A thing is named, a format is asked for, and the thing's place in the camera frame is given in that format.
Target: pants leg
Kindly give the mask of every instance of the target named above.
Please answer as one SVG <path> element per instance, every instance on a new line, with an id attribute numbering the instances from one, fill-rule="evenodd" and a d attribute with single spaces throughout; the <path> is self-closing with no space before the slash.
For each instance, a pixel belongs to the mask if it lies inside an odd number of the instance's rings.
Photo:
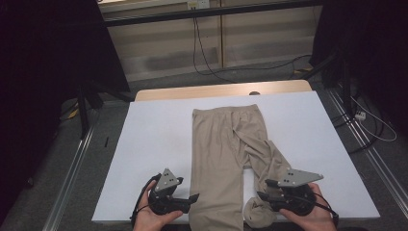
<path id="1" fill-rule="evenodd" d="M 273 154 L 279 163 L 287 164 L 286 160 L 268 141 L 256 105 L 194 110 L 192 130 L 191 194 L 200 193 L 200 197 L 189 212 L 191 230 L 243 230 L 243 168 L 254 168 L 256 188 L 263 191 L 265 179 L 276 178 L 272 169 L 276 165 L 270 165 Z M 270 212 L 263 201 L 257 203 L 262 206 L 249 207 Z M 266 219 L 270 225 L 271 214 L 262 210 L 258 213 L 261 218 L 257 213 L 249 214 L 257 223 Z"/>

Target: finger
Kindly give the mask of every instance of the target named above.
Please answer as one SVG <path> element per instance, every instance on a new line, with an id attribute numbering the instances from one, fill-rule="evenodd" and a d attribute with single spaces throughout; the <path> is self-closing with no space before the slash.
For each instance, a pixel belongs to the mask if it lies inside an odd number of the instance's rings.
<path id="1" fill-rule="evenodd" d="M 320 187 L 318 184 L 309 183 L 309 187 L 313 191 L 313 193 L 321 194 Z"/>
<path id="2" fill-rule="evenodd" d="M 321 194 L 321 190 L 320 190 L 319 185 L 315 184 L 315 183 L 309 183 L 309 187 L 313 191 L 313 193 L 318 194 L 316 196 L 316 202 L 319 203 L 319 204 L 327 206 L 327 203 L 320 197 L 320 196 L 323 196 L 323 195 Z"/>
<path id="3" fill-rule="evenodd" d="M 138 208 L 138 209 L 141 209 L 142 207 L 144 207 L 144 206 L 146 206 L 146 205 L 149 204 L 149 201 L 148 201 L 148 193 L 147 193 L 147 192 L 149 192 L 151 189 L 153 189 L 153 187 L 154 187 L 155 184 L 156 184 L 156 181 L 153 180 L 153 181 L 150 182 L 150 184 L 147 186 L 146 190 L 143 192 L 143 196 L 141 197 L 141 200 L 140 200 L 140 204 L 139 204 L 139 208 Z"/>
<path id="4" fill-rule="evenodd" d="M 183 212 L 181 212 L 181 211 L 173 211 L 173 212 L 171 212 L 169 214 L 161 216 L 161 219 L 163 220 L 163 222 L 165 224 L 168 224 L 168 223 L 174 221 L 175 219 L 181 217 L 182 215 L 183 215 Z"/>
<path id="5" fill-rule="evenodd" d="M 299 216 L 296 215 L 294 212 L 291 212 L 289 210 L 286 209 L 280 209 L 279 213 L 281 213 L 281 215 L 283 215 L 285 218 L 293 221 L 293 222 L 297 222 L 297 220 L 299 219 Z"/>

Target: power outlet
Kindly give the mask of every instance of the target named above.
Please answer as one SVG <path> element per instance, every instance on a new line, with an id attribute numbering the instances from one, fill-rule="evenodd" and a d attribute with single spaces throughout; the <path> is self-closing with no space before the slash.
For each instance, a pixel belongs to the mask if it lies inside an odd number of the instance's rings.
<path id="1" fill-rule="evenodd" d="M 355 117 L 356 117 L 357 119 L 364 120 L 364 119 L 366 119 L 366 113 L 365 113 L 365 112 L 358 111 L 358 112 L 356 113 Z"/>
<path id="2" fill-rule="evenodd" d="M 198 0 L 198 9 L 210 8 L 210 0 Z"/>
<path id="3" fill-rule="evenodd" d="M 187 10 L 194 10 L 194 9 L 199 9 L 198 8 L 198 2 L 195 1 L 188 1 L 187 2 Z"/>

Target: cable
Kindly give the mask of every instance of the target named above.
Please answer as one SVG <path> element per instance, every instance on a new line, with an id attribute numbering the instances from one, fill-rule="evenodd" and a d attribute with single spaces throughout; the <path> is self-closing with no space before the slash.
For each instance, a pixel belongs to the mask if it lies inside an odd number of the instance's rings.
<path id="1" fill-rule="evenodd" d="M 362 97 L 362 99 L 363 99 L 363 101 L 366 103 L 366 105 L 367 105 L 369 111 L 371 111 L 370 105 L 366 102 L 366 100 L 364 99 L 364 97 Z M 377 122 L 376 122 L 376 120 L 374 121 L 374 126 L 375 126 L 375 128 L 374 128 L 374 130 L 375 130 L 375 131 L 374 131 L 374 134 L 377 134 Z M 381 136 L 381 134 L 383 133 L 383 131 L 384 131 L 384 123 L 381 123 L 381 129 L 380 129 L 380 131 L 379 131 L 379 133 L 378 133 L 377 136 Z M 357 152 L 359 152 L 359 151 L 365 150 L 365 149 L 371 147 L 372 145 L 374 145 L 377 141 L 378 141 L 378 138 L 377 138 L 377 137 L 372 137 L 372 138 L 369 140 L 368 143 L 365 143 L 363 146 L 361 146 L 361 147 L 359 147 L 359 148 L 356 148 L 356 149 L 353 150 L 353 151 L 347 151 L 347 153 L 348 153 L 348 155 L 351 155 L 351 154 L 357 153 Z"/>
<path id="2" fill-rule="evenodd" d="M 130 217 L 131 223 L 132 223 L 132 227 L 135 226 L 135 222 L 136 222 L 136 217 L 138 216 L 138 212 L 142 209 L 144 209 L 145 207 L 149 206 L 150 204 L 141 207 L 141 209 L 138 209 L 141 198 L 143 197 L 144 192 L 146 192 L 147 187 L 150 185 L 150 183 L 154 180 L 158 181 L 160 179 L 160 177 L 162 176 L 161 173 L 153 176 L 152 178 L 150 178 L 150 180 L 147 181 L 147 183 L 144 185 L 144 187 L 141 189 L 141 193 L 139 195 L 138 201 L 136 202 L 135 205 L 135 209 L 133 210 L 132 216 Z"/>
<path id="3" fill-rule="evenodd" d="M 364 130 L 366 130 L 366 132 L 368 132 L 370 135 L 376 137 L 377 139 L 379 139 L 379 140 L 381 140 L 381 141 L 395 141 L 395 140 L 396 140 L 396 138 L 397 138 L 396 131 L 395 131 L 390 125 L 388 125 L 388 123 L 386 123 L 386 122 L 383 121 L 381 118 L 379 118 L 379 117 L 375 116 L 374 114 L 372 114 L 371 112 L 369 112 L 367 109 L 365 109 L 363 106 L 361 106 L 361 104 L 358 103 L 357 100 L 355 100 L 353 97 L 351 97 L 351 99 L 352 99 L 361 109 L 363 109 L 366 113 L 368 113 L 369 115 L 371 115 L 372 117 L 374 117 L 374 118 L 377 119 L 378 121 L 380 121 L 380 122 L 382 122 L 383 124 L 385 124 L 385 125 L 394 133 L 395 136 L 394 136 L 393 139 L 390 139 L 390 140 L 380 138 L 380 137 L 376 136 L 375 134 L 373 134 L 372 132 L 370 132 L 369 129 L 367 129 L 367 128 L 363 125 L 363 123 L 361 122 L 362 119 L 359 119 L 359 124 L 360 124 L 360 126 L 361 126 Z"/>
<path id="4" fill-rule="evenodd" d="M 341 114 L 341 115 L 337 115 L 337 116 L 334 116 L 334 117 L 332 117 L 332 118 L 330 118 L 330 120 L 332 121 L 332 123 L 333 122 L 336 122 L 337 120 L 339 120 L 339 119 L 341 119 L 343 116 L 345 116 L 345 115 L 347 115 L 346 113 L 343 113 L 343 114 Z"/>
<path id="5" fill-rule="evenodd" d="M 312 55 L 299 56 L 299 57 L 296 57 L 296 58 L 294 58 L 293 60 L 291 60 L 291 61 L 289 61 L 289 62 L 287 62 L 287 63 L 280 64 L 280 65 L 276 65 L 276 66 L 270 66 L 270 67 L 240 67 L 240 68 L 227 68 L 227 69 L 220 69 L 220 70 L 217 70 L 217 71 L 213 71 L 212 69 L 210 69 L 210 67 L 209 67 L 209 65 L 208 65 L 208 62 L 207 62 L 207 59 L 206 59 L 206 56 L 205 56 L 205 54 L 204 54 L 204 49 L 203 49 L 203 46 L 202 46 L 200 31 L 199 31 L 199 27 L 198 27 L 198 21 L 197 21 L 196 18 L 193 18 L 193 21 L 194 21 L 194 51 L 193 51 L 193 55 L 192 55 L 192 62 L 193 62 L 193 64 L 194 64 L 194 69 L 195 69 L 195 71 L 196 71 L 198 74 L 201 74 L 201 75 L 215 75 L 217 78 L 219 78 L 219 79 L 221 79 L 221 80 L 228 81 L 228 82 L 230 82 L 230 83 L 236 84 L 236 82 L 234 82 L 234 81 L 227 80 L 227 79 L 224 79 L 224 78 L 221 78 L 221 77 L 217 76 L 217 74 L 220 73 L 220 72 L 234 71 L 234 70 L 268 70 L 268 69 L 275 69 L 275 68 L 279 68 L 279 67 L 282 67 L 282 66 L 285 66 L 285 65 L 288 65 L 288 64 L 293 64 L 295 61 L 300 60 L 300 59 L 302 59 L 302 58 L 311 57 L 311 56 L 312 56 Z M 199 43 L 200 43 L 201 52 L 202 52 L 202 55 L 203 55 L 203 57 L 204 57 L 204 61 L 205 61 L 205 63 L 206 63 L 206 66 L 207 66 L 208 69 L 210 70 L 210 73 L 201 72 L 201 71 L 199 71 L 199 70 L 197 69 L 197 67 L 196 67 L 196 63 L 195 63 L 196 35 L 198 35 L 198 41 L 199 41 Z"/>
<path id="6" fill-rule="evenodd" d="M 294 76 L 294 62 L 292 62 L 292 74 L 291 76 L 289 76 L 288 80 L 292 79 L 293 76 Z"/>
<path id="7" fill-rule="evenodd" d="M 312 13 L 313 13 L 313 19 L 315 20 L 315 26 L 318 27 L 318 22 L 316 21 L 315 7 L 316 6 L 314 6 L 312 9 Z"/>
<path id="8" fill-rule="evenodd" d="M 343 123 L 335 125 L 334 128 L 340 128 L 340 127 L 342 127 L 342 126 L 348 124 L 349 122 L 351 122 L 351 121 L 353 120 L 353 118 L 354 118 L 354 117 L 348 118 L 348 119 L 347 119 L 346 121 L 344 121 Z"/>
<path id="9" fill-rule="evenodd" d="M 319 207 L 319 208 L 321 208 L 321 209 L 323 209 L 323 210 L 329 212 L 330 214 L 332 214 L 333 223 L 334 223 L 334 225 L 337 227 L 337 225 L 339 224 L 339 215 L 338 215 L 336 212 L 334 212 L 334 210 L 331 209 L 331 206 L 329 205 L 329 203 L 327 202 L 327 200 L 323 198 L 322 195 L 317 194 L 317 193 L 314 193 L 314 194 L 315 194 L 315 195 L 318 195 L 319 197 L 321 197 L 321 198 L 324 200 L 324 202 L 327 203 L 327 206 L 324 206 L 324 205 L 322 205 L 322 204 L 320 204 L 320 203 L 317 203 L 316 201 L 311 201 L 311 200 L 305 199 L 305 198 L 303 198 L 303 197 L 295 196 L 295 195 L 287 194 L 287 195 L 285 195 L 285 196 L 291 197 L 291 198 L 293 198 L 293 199 L 301 200 L 301 201 L 304 201 L 304 202 L 309 203 L 309 204 L 313 204 L 313 205 L 315 205 L 315 206 L 317 206 L 317 207 Z"/>
<path id="10" fill-rule="evenodd" d="M 202 44 L 202 42 L 201 42 L 200 29 L 198 28 L 197 18 L 194 17 L 192 20 L 194 21 L 194 53 L 193 53 L 193 56 L 192 56 L 192 57 L 193 57 L 192 61 L 193 61 L 193 63 L 194 63 L 194 68 L 195 68 L 195 70 L 197 71 L 197 73 L 203 74 L 203 73 L 200 73 L 200 72 L 198 71 L 197 67 L 195 66 L 195 45 L 196 45 L 196 36 L 195 36 L 195 35 L 198 35 L 198 41 L 200 42 L 201 53 L 202 53 L 202 55 L 203 55 L 203 57 L 204 57 L 204 61 L 205 61 L 205 64 L 206 64 L 207 68 L 211 71 L 211 74 L 213 74 L 214 76 L 216 76 L 218 79 L 221 79 L 221 80 L 230 82 L 230 83 L 232 83 L 232 84 L 237 84 L 237 82 L 235 82 L 235 81 L 228 80 L 228 79 L 224 79 L 224 78 L 221 78 L 221 77 L 217 76 L 217 75 L 210 69 L 210 66 L 208 65 L 208 62 L 207 62 L 207 58 L 205 57 L 205 54 L 204 54 L 204 49 L 203 49 L 203 44 Z"/>

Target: pants waistband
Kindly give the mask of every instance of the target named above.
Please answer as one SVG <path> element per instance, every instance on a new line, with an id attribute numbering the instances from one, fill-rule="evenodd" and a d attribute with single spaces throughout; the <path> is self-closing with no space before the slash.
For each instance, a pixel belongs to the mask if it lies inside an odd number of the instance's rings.
<path id="1" fill-rule="evenodd" d="M 214 108 L 210 110 L 194 109 L 192 111 L 192 114 L 193 115 L 205 115 L 205 114 L 213 114 L 213 113 L 248 112 L 248 111 L 259 111 L 258 105 L 253 104 L 253 105 L 242 106 L 242 107 L 221 107 L 221 108 Z"/>

